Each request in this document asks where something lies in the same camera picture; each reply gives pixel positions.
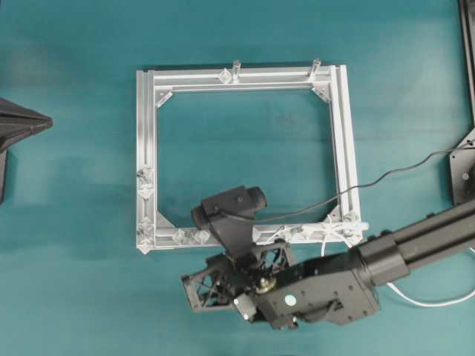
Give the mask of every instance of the black cable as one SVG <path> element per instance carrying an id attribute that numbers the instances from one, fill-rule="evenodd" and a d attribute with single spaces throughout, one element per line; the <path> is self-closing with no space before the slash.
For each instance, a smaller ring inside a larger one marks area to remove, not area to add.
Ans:
<path id="1" fill-rule="evenodd" d="M 341 191 L 339 193 L 337 193 L 335 196 L 327 199 L 327 200 L 324 200 L 323 202 L 317 202 L 316 204 L 313 204 L 313 205 L 310 205 L 310 206 L 307 206 L 306 208 L 303 208 L 299 211 L 295 211 L 293 213 L 287 213 L 287 214 L 282 214 L 282 215 L 276 215 L 276 216 L 273 216 L 273 217 L 267 217 L 266 219 L 261 219 L 261 220 L 254 220 L 254 219 L 248 219 L 248 218 L 245 218 L 245 217 L 240 217 L 238 215 L 234 215 L 234 214 L 229 214 L 229 213 L 226 213 L 225 211 L 220 211 L 220 214 L 222 214 L 223 216 L 225 217 L 230 217 L 232 219 L 235 219 L 235 220 L 240 220 L 240 221 L 247 221 L 247 222 L 254 222 L 254 223 L 267 223 L 269 221 L 274 221 L 274 220 L 280 220 L 280 219 L 285 219 L 287 217 L 296 217 L 298 215 L 302 215 L 302 214 L 305 214 L 305 213 L 308 213 L 309 211 L 312 211 L 320 206 L 323 206 L 323 205 L 326 205 L 328 204 L 329 202 L 332 202 L 334 200 L 337 200 L 341 195 L 345 194 L 345 193 L 348 193 L 349 191 L 353 190 L 353 189 L 357 189 L 357 188 L 369 188 L 373 185 L 376 185 L 378 184 L 379 182 L 381 182 L 384 178 L 386 178 L 387 176 L 391 175 L 391 174 L 394 174 L 394 173 L 399 173 L 399 172 L 405 172 L 405 171 L 409 171 L 411 169 L 414 169 L 414 168 L 417 168 L 423 164 L 425 164 L 430 158 L 432 158 L 433 156 L 436 156 L 438 154 L 450 154 L 452 152 L 455 152 L 455 151 L 462 151 L 462 150 L 473 150 L 475 148 L 465 148 L 465 146 L 467 145 L 473 145 L 475 140 L 468 140 L 465 144 L 463 145 L 460 145 L 459 147 L 457 148 L 451 148 L 449 150 L 441 150 L 441 151 L 434 151 L 432 152 L 431 154 L 429 154 L 427 157 L 425 157 L 421 162 L 419 163 L 416 163 L 415 165 L 410 165 L 408 167 L 404 167 L 404 168 L 396 168 L 396 169 L 392 169 L 390 171 L 387 171 L 386 173 L 384 173 L 382 176 L 380 176 L 378 179 L 376 179 L 375 181 L 371 182 L 371 183 L 367 183 L 367 184 L 360 184 L 360 185 L 354 185 L 352 187 L 349 187 L 348 189 L 345 189 L 344 191 Z"/>

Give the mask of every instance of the screw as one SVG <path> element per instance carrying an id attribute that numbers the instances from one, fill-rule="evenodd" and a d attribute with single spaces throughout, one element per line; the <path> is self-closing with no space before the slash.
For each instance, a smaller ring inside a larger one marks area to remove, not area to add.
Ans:
<path id="1" fill-rule="evenodd" d="M 267 287 L 269 285 L 269 281 L 264 277 L 261 278 L 260 283 L 261 287 Z"/>

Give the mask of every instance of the teal table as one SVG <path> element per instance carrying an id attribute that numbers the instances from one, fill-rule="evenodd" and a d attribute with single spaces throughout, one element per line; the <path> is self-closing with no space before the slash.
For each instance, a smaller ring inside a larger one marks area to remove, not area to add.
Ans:
<path id="1" fill-rule="evenodd" d="M 274 332 L 237 313 L 189 310 L 180 275 L 219 248 L 135 249 L 135 71 L 315 57 L 348 66 L 361 182 L 452 147 L 471 128 L 457 1 L 3 0 L 0 96 L 55 125 L 11 149 L 1 353 L 475 355 L 475 300 L 418 309 L 384 287 L 374 317 Z M 160 210 L 188 225 L 202 197 L 242 183 L 262 186 L 266 214 L 331 195 L 327 112 L 310 94 L 167 102 Z M 440 156 L 362 191 L 367 236 L 449 208 L 449 185 Z M 299 259 L 319 253 L 296 249 Z M 474 263 L 460 254 L 399 286 L 422 300 L 461 295 L 475 286 Z"/>

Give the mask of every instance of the rectangular frame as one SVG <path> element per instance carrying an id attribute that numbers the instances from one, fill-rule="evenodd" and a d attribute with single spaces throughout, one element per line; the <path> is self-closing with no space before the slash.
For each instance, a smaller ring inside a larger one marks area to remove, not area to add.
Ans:
<path id="1" fill-rule="evenodd" d="M 357 185 L 346 66 L 322 66 L 316 59 L 309 67 L 241 68 L 240 62 L 235 61 L 224 69 L 137 71 L 137 248 L 142 253 L 219 245 L 209 232 L 175 227 L 160 213 L 160 107 L 177 93 L 294 89 L 309 89 L 329 105 L 337 191 Z M 291 243 L 346 240 L 355 245 L 366 229 L 368 224 L 361 221 L 359 192 L 353 189 L 339 197 L 323 222 L 255 225 L 253 240 L 257 244 L 272 243 L 277 238 Z"/>

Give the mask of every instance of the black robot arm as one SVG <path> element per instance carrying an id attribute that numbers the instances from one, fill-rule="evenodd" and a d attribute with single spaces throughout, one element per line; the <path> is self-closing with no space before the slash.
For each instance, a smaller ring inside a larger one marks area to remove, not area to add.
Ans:
<path id="1" fill-rule="evenodd" d="M 231 214 L 225 219 L 233 220 Z M 471 246 L 475 246 L 475 201 L 386 231 L 345 253 L 297 264 L 284 241 L 249 246 L 239 258 L 209 259 L 207 269 L 185 276 L 183 283 L 196 312 L 234 307 L 245 320 L 266 321 L 274 329 L 295 328 L 297 320 L 341 325 L 379 311 L 375 286 Z M 266 264 L 269 254 L 278 261 L 277 268 Z M 206 278 L 209 289 L 203 287 Z M 201 293 L 196 293 L 197 282 Z"/>

